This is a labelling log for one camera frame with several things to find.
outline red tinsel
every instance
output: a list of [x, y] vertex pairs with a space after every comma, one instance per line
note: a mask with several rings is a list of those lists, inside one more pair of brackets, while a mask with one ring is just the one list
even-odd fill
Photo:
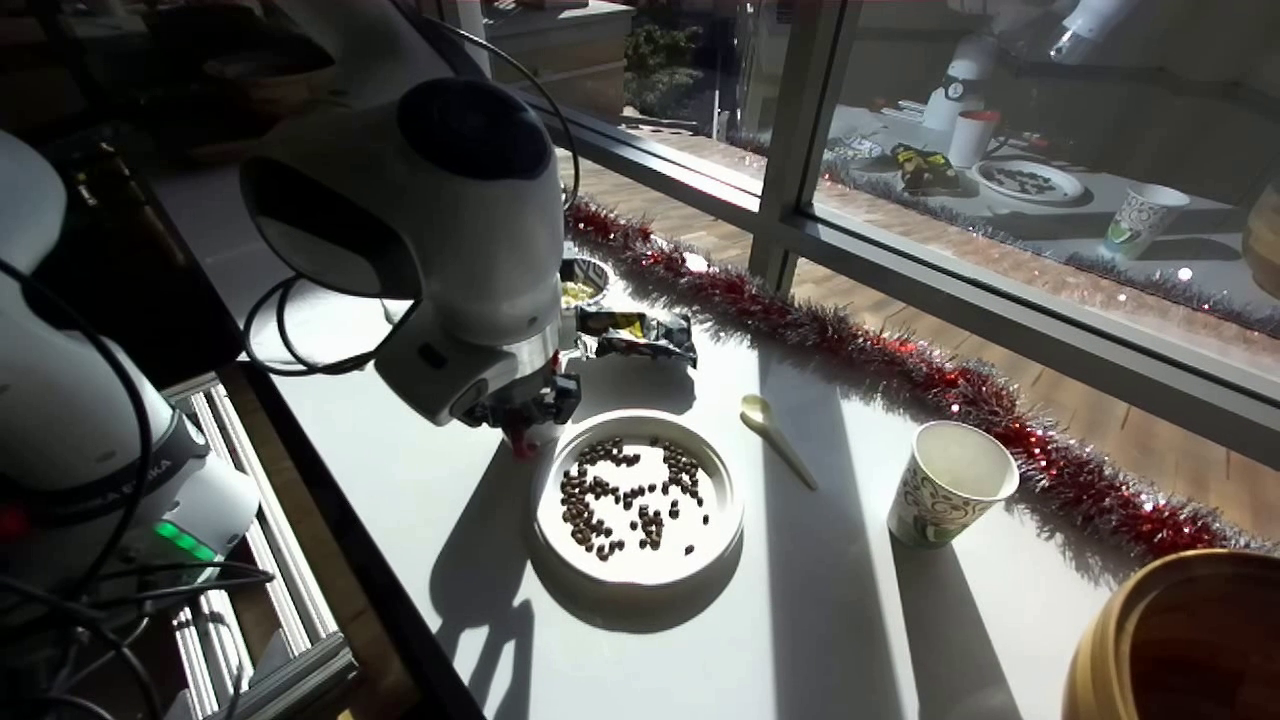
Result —
[[714, 328], [819, 363], [843, 388], [885, 397], [919, 420], [950, 415], [1000, 435], [1025, 472], [1017, 500], [1049, 531], [1082, 531], [1126, 558], [1183, 549], [1264, 549], [1210, 513], [1154, 494], [1082, 442], [1020, 415], [1017, 391], [986, 366], [960, 363], [909, 334], [860, 328], [841, 311], [792, 304], [744, 273], [693, 269], [688, 253], [661, 245], [646, 224], [629, 224], [591, 202], [566, 208], [566, 232], [652, 301], [680, 304]]

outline window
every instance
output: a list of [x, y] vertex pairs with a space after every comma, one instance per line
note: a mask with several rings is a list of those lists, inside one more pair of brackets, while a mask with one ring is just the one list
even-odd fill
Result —
[[1270, 0], [542, 0], [483, 26], [594, 162], [744, 228], [762, 284], [830, 273], [1280, 464]]
[[1276, 397], [1270, 26], [1264, 0], [867, 0], [814, 213]]

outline white plate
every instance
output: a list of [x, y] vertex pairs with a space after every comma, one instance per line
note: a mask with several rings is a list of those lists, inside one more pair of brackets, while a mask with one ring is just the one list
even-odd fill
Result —
[[1078, 175], [1036, 162], [1036, 160], [980, 160], [971, 169], [971, 179], [991, 192], [1020, 202], [1077, 202], [1082, 197]]
[[[582, 453], [598, 439], [619, 439], [635, 464], [582, 464]], [[662, 442], [693, 455], [693, 489], [700, 500], [667, 485]], [[575, 467], [586, 467], [586, 478], [603, 478], [614, 494], [579, 494], [565, 478], [565, 472]], [[609, 535], [598, 526], [575, 535], [579, 522], [565, 519], [566, 508], [591, 508], [591, 519], [598, 519]], [[639, 508], [661, 516], [657, 549], [639, 549]], [[728, 464], [700, 432], [667, 413], [609, 413], [579, 423], [579, 432], [559, 442], [537, 500], [537, 539], [553, 553], [557, 566], [565, 566], [572, 593], [586, 593], [586, 599], [680, 599], [684, 588], [696, 588], [700, 574], [714, 574], [714, 566], [731, 558], [738, 522]]]

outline table surface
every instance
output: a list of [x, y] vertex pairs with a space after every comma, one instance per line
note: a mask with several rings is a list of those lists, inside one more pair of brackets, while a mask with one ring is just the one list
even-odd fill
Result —
[[[828, 143], [843, 141], [874, 141], [885, 147], [890, 143], [917, 143], [930, 150], [948, 150], [948, 141], [938, 132], [919, 127], [919, 111], [912, 103], [903, 107], [849, 107], [841, 103], [830, 114]], [[1042, 160], [1017, 150], [1011, 143], [997, 150], [997, 160]], [[927, 197], [930, 208], [957, 213], [963, 218], [986, 224], [1000, 236], [1011, 236], [1020, 246], [1042, 253], [1042, 256], [1101, 256], [1101, 241], [1114, 208], [1141, 179], [1114, 175], [1114, 171], [1093, 171], [1072, 169], [1060, 160], [1042, 160], [1060, 171], [1072, 171], [1088, 192], [1078, 202], [1025, 202], [1008, 197], [991, 197], [977, 188], [971, 179], [960, 184], [960, 192], [935, 192]], [[879, 179], [890, 184], [890, 169], [852, 169], [852, 184]], [[1251, 311], [1276, 311], [1280, 301], [1259, 293], [1248, 264], [1243, 264], [1243, 213], [1229, 208], [1207, 197], [1191, 197], [1191, 202], [1177, 216], [1168, 236], [1152, 241], [1137, 261], [1121, 261], [1126, 273], [1162, 273], [1168, 279], [1183, 279], [1203, 294], [1229, 294], [1239, 307]]]
[[[236, 314], [285, 269], [251, 236], [229, 175], [154, 184]], [[387, 332], [384, 304], [302, 287], [289, 311], [317, 358]], [[373, 370], [274, 379], [423, 625], [486, 716], [1060, 716], [1077, 638], [1111, 593], [1025, 508], [991, 508], [950, 549], [899, 549], [887, 505], [917, 420], [843, 397], [738, 339], [696, 332], [700, 366], [594, 358], [559, 439], [594, 413], [661, 407], [702, 432], [744, 500], [744, 549], [700, 606], [661, 625], [582, 610], [532, 566], [542, 455], [501, 432], [435, 427]], [[758, 391], [819, 478], [808, 492], [738, 420]]]

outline white cup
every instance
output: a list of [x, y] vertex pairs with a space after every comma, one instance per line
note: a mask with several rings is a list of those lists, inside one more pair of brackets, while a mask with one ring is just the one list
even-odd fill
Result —
[[1109, 256], [1141, 256], [1173, 218], [1191, 202], [1188, 192], [1162, 184], [1141, 184], [1124, 197], [1121, 213], [1109, 224]]
[[950, 143], [948, 143], [950, 169], [966, 171], [977, 160], [985, 160], [997, 127], [1000, 127], [1000, 111], [991, 111], [991, 107], [960, 111], [950, 125]]
[[950, 542], [971, 519], [1017, 492], [1017, 459], [985, 427], [919, 423], [890, 500], [887, 531], [903, 542]]

